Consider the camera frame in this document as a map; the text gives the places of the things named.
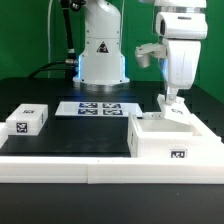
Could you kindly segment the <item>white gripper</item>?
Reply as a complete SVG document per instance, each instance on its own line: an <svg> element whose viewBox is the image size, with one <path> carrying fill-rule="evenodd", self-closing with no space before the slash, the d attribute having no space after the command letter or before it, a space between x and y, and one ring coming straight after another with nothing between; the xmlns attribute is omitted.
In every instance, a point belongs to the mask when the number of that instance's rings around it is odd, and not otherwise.
<svg viewBox="0 0 224 224"><path fill-rule="evenodd" d="M163 39L166 58L162 63L162 74L169 87L166 88L166 102L176 102L178 89L190 89L196 75L200 56L199 41Z"/></svg>

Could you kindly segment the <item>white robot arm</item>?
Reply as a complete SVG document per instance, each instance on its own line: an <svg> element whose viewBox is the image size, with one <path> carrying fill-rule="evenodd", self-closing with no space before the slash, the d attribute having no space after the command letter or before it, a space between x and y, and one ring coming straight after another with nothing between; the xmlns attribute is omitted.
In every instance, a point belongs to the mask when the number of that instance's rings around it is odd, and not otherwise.
<svg viewBox="0 0 224 224"><path fill-rule="evenodd" d="M156 58L165 81L165 102L177 101L181 89L189 89L195 79L201 41L208 25L207 0L137 0L149 10L138 9L139 19L128 23L122 33L123 14L107 0L60 0L63 11L68 59L68 77L78 87L90 90L126 85L125 57L121 45L132 44L142 68ZM85 10L85 48L77 54L73 45L69 12Z"/></svg>

